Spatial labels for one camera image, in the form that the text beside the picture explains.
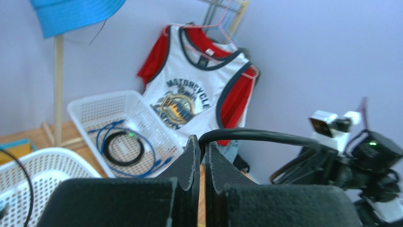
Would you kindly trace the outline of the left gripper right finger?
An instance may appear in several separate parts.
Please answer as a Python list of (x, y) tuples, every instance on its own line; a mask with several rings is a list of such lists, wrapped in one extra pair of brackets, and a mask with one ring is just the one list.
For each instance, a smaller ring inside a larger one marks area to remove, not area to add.
[(206, 146), (206, 215), (210, 227), (359, 227), (358, 214), (340, 188), (259, 185)]

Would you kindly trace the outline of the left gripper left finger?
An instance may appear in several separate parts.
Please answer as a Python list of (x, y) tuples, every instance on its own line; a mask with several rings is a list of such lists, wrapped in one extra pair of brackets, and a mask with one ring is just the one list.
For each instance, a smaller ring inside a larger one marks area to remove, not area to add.
[(200, 187), (195, 136), (154, 178), (73, 178), (51, 194), (40, 227), (195, 227)]

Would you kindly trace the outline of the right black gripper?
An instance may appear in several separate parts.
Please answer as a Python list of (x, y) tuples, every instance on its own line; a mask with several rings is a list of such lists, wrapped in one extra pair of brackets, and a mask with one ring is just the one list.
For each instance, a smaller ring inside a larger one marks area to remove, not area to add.
[(333, 185), (352, 189), (350, 155), (322, 147), (319, 152), (303, 147), (300, 154), (270, 176), (272, 184)]

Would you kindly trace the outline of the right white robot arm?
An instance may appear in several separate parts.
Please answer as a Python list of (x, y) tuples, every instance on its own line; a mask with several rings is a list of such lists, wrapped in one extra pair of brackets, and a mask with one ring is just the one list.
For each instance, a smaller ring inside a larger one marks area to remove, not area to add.
[(392, 167), (403, 158), (403, 149), (384, 135), (362, 130), (363, 138), (347, 154), (326, 145), (320, 151), (304, 146), (300, 154), (270, 176), (272, 184), (332, 185), (360, 190), (354, 202), (365, 227), (403, 225), (403, 189)]

